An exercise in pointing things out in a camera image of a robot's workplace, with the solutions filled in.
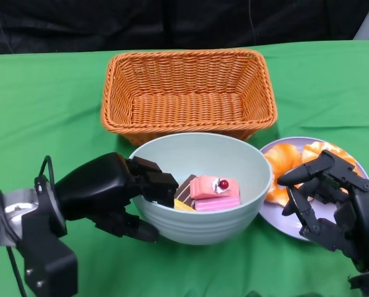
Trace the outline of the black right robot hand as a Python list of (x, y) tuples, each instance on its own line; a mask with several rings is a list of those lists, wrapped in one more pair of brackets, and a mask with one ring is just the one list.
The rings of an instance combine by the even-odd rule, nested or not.
[(350, 258), (360, 273), (349, 279), (350, 287), (369, 296), (369, 179), (323, 150), (277, 182), (289, 196), (282, 214), (297, 216), (304, 238)]

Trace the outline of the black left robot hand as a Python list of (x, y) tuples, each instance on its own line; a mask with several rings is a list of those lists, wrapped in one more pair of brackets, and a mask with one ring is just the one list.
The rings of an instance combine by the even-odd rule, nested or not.
[(108, 153), (74, 169), (54, 185), (58, 207), (65, 220), (88, 218), (111, 235), (156, 242), (159, 232), (150, 223), (127, 213), (131, 199), (172, 208), (178, 183), (156, 163), (140, 157)]

